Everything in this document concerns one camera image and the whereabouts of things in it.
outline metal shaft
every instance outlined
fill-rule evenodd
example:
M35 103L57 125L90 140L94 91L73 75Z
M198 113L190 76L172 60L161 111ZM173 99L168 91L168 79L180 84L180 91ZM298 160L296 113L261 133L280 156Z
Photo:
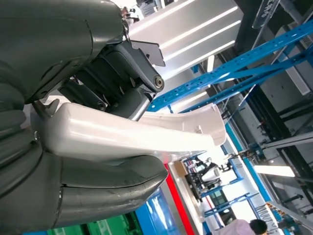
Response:
M313 142L313 132L306 134L287 138L281 141L275 141L272 143L264 144L262 148L284 148L288 146L293 146L297 144L310 143Z

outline perforated blue rail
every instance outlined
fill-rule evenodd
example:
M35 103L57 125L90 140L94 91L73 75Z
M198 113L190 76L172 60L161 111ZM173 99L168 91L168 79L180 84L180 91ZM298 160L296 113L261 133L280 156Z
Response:
M216 68L212 72L201 75L200 77L191 80L176 89L159 96L153 100L149 107L148 111L156 112L187 95L198 91L201 88L204 88L209 84L219 83L222 81L223 78L230 76L232 73L256 62L261 58L272 54L280 48L295 43L311 33L313 33L313 20L294 28L291 31L262 44L259 47L256 47L253 50L238 56Z

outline signboard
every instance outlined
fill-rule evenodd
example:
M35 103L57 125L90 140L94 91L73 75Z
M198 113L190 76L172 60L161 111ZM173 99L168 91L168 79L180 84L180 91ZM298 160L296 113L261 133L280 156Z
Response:
M279 2L280 0L262 0L252 27L257 29L263 26L269 15L270 18L273 15Z

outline red stripe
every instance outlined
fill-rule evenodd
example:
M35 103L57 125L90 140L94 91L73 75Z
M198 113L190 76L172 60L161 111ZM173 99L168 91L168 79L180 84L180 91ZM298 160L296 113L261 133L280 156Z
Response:
M168 166L167 164L165 165L165 168L167 168L169 171ZM185 230L187 232L187 235L195 235L191 223L189 222L189 219L188 218L187 213L186 212L184 206L182 203L182 200L178 194L177 189L176 188L173 179L170 173L168 174L168 177L166 179L166 182L167 183L167 186L170 189L170 194L174 200L175 205L177 208L177 211L180 214L180 219L183 222L183 225L185 227Z

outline blue steel beam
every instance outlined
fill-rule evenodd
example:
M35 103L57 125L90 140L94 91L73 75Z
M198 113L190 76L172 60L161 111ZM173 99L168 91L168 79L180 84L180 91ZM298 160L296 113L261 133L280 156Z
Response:
M272 54L276 50L297 42L306 35L313 33L313 21L300 25L285 34L269 41L253 50L238 56L229 62L214 69L212 72L206 73L200 77L191 80L176 89L159 96L152 102L148 111L156 112L171 103L178 101L183 97L198 91L207 85L218 83L231 73L244 68L247 65L256 62L265 56Z
M218 213L218 212L222 212L226 209L231 208L232 204L235 204L235 203L237 203L237 202L244 202L244 201L248 200L250 198L254 197L254 196L258 195L258 194L259 193L254 193L254 194L250 195L250 193L246 193L244 195L235 198L234 200L232 200L232 201L229 201L229 202L226 202L226 203L221 204L218 207L213 208L213 209L209 210L209 211L205 211L204 212L204 217L211 216L211 215L213 215L213 214L216 214L216 213Z
M277 75L278 73L285 71L286 69L293 67L294 65L297 65L297 64L300 64L305 60L307 59L308 53L307 52L302 52L296 56L293 56L293 58L288 59L287 61L284 61L286 63L284 63L284 67L276 67L275 65L271 65L273 66L274 70L272 71L268 71L268 72L264 72L259 75L255 75L250 78L248 78L244 82L241 82L239 84L223 90L222 92L219 92L218 94L213 95L212 97L210 97L208 99L204 100L201 103L192 106L190 108L186 109L182 111L181 113L186 113L186 112L189 112L189 111L192 111L195 109L198 109L203 106L205 106L207 104L210 104L210 103L219 103L222 100L226 100L228 99L229 97L232 97L235 96L236 94L238 94L240 92L242 91L245 91L247 89L249 89L250 87L253 87L256 84L261 84L262 82L264 82L265 80L269 78L269 77L272 77L274 75Z

